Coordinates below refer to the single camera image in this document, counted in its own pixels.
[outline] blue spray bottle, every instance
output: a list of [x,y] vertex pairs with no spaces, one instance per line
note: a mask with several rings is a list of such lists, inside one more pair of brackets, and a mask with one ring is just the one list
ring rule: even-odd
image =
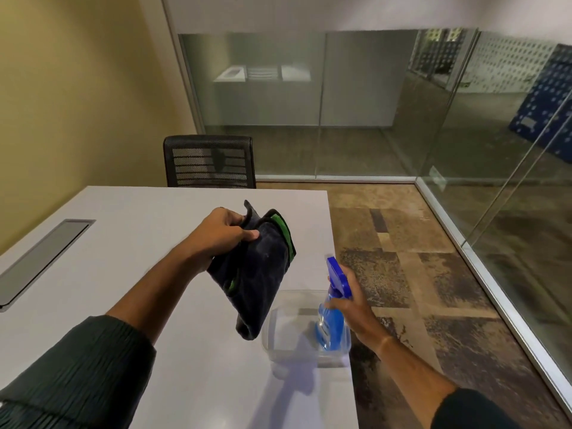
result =
[[[338,261],[332,254],[326,256],[325,262],[328,266],[330,286],[327,303],[332,298],[352,297],[352,290],[349,287],[348,279],[341,270]],[[341,339],[344,333],[344,315],[339,310],[330,310],[320,304],[318,307],[318,321],[316,322],[316,338],[318,343],[326,351],[337,351],[340,349]]]

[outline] tabletop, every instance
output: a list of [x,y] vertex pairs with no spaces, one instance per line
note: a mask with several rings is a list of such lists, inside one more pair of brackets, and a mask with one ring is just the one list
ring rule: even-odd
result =
[[[327,288],[334,252],[325,192],[89,186],[0,256],[0,273],[64,219],[95,220],[4,313],[6,385],[70,328],[107,311],[215,207],[278,210],[297,256],[281,289]],[[189,285],[156,344],[131,427],[357,428],[351,370],[271,363],[260,338],[234,330],[236,311],[208,274]]]

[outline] chair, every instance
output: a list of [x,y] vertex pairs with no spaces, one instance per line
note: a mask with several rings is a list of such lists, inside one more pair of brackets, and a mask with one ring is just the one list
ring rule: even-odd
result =
[[256,188],[251,137],[168,136],[163,152],[167,186]]

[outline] table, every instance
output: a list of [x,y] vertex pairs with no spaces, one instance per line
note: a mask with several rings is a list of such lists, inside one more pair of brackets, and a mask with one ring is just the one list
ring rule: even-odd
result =
[[[287,220],[297,256],[282,289],[325,290],[333,253],[325,192],[90,186],[0,256],[0,273],[66,218],[96,220],[4,313],[0,386],[70,328],[107,311],[211,209]],[[157,428],[358,427],[349,364],[272,364],[260,338],[234,330],[236,311],[208,274],[187,288],[157,342],[149,385],[131,425]]]

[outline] patterned carpet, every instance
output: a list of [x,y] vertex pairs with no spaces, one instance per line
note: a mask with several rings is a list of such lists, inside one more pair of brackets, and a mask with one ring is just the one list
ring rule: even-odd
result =
[[[328,191],[336,257],[354,269],[376,316],[395,336],[523,428],[570,427],[413,185],[257,186]],[[354,340],[350,358],[360,429],[421,427],[371,351]]]

